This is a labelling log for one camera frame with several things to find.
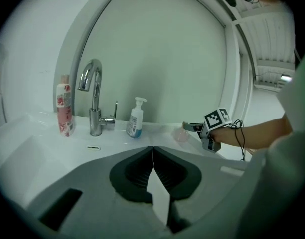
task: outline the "lotion bottle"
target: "lotion bottle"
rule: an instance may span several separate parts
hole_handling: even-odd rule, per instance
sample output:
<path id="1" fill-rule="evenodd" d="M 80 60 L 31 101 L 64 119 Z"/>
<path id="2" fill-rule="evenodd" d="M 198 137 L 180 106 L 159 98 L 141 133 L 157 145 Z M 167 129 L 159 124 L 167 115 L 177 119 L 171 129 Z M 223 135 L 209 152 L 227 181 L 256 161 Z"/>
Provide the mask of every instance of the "lotion bottle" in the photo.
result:
<path id="1" fill-rule="evenodd" d="M 127 124 L 126 132 L 132 138 L 138 138 L 142 134 L 143 126 L 143 110 L 141 108 L 143 102 L 147 102 L 145 98 L 135 98 L 136 107 L 132 109 L 131 117 Z"/>
<path id="2" fill-rule="evenodd" d="M 61 82 L 56 87 L 56 107 L 59 132 L 63 137 L 69 137 L 74 131 L 71 110 L 71 87 L 68 84 L 69 75 L 62 75 Z"/>

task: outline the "ceiling light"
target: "ceiling light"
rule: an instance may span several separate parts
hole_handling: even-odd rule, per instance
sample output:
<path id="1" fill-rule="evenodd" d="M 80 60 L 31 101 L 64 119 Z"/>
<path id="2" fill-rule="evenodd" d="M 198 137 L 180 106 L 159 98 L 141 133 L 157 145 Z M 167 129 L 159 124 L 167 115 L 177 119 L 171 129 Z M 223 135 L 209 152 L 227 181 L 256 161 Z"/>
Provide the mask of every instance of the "ceiling light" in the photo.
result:
<path id="1" fill-rule="evenodd" d="M 289 76 L 289 75 L 282 74 L 281 75 L 281 80 L 283 80 L 285 82 L 290 82 L 292 80 L 292 77 Z"/>

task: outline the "chrome faucet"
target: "chrome faucet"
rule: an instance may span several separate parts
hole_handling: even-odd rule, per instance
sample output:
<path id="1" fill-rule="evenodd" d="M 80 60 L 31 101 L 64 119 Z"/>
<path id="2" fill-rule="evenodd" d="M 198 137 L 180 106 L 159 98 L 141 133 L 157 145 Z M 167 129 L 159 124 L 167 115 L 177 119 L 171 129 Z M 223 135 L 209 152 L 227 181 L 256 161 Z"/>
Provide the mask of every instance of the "chrome faucet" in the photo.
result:
<path id="1" fill-rule="evenodd" d="M 101 109 L 98 107 L 99 93 L 102 83 L 102 63 L 98 59 L 92 59 L 85 67 L 78 89 L 81 91 L 89 91 L 93 75 L 95 73 L 95 83 L 93 92 L 92 107 L 89 109 L 90 134 L 92 136 L 100 136 L 102 134 L 103 125 L 115 125 L 117 104 L 115 103 L 114 116 L 101 117 Z"/>

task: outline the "white curved wall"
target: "white curved wall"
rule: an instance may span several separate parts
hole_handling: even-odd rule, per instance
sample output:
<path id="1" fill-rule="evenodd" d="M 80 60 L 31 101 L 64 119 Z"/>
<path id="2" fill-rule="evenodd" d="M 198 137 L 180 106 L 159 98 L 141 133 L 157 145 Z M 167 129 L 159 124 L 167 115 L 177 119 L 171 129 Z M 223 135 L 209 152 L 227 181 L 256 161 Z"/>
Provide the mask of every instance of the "white curved wall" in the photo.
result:
<path id="1" fill-rule="evenodd" d="M 7 121 L 25 112 L 53 111 L 57 59 L 88 1 L 24 0 L 6 22 L 0 48 L 5 55 L 1 84 Z"/>
<path id="2" fill-rule="evenodd" d="M 100 107 L 128 120 L 135 96 L 148 99 L 144 121 L 201 121 L 219 105 L 225 71 L 222 25 L 196 0 L 112 0 L 96 23 L 77 78 L 93 58 L 103 64 Z M 90 92 L 75 92 L 88 116 Z"/>

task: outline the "forearm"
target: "forearm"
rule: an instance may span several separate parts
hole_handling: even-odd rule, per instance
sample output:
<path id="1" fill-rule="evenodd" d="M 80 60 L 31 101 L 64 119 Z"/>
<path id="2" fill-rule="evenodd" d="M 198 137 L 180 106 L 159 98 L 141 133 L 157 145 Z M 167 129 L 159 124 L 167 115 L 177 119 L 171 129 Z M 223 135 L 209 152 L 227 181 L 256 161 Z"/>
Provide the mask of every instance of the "forearm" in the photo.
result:
<path id="1" fill-rule="evenodd" d="M 287 125 L 287 119 L 284 116 L 281 119 L 275 119 L 263 124 L 244 127 L 242 132 L 245 137 L 245 148 L 262 149 L 268 148 L 279 137 L 289 134 L 291 129 Z M 239 146 L 234 129 L 221 128 L 212 132 L 211 135 L 216 142 Z M 243 146 L 243 137 L 240 129 L 236 130 L 236 135 L 241 146 Z"/>

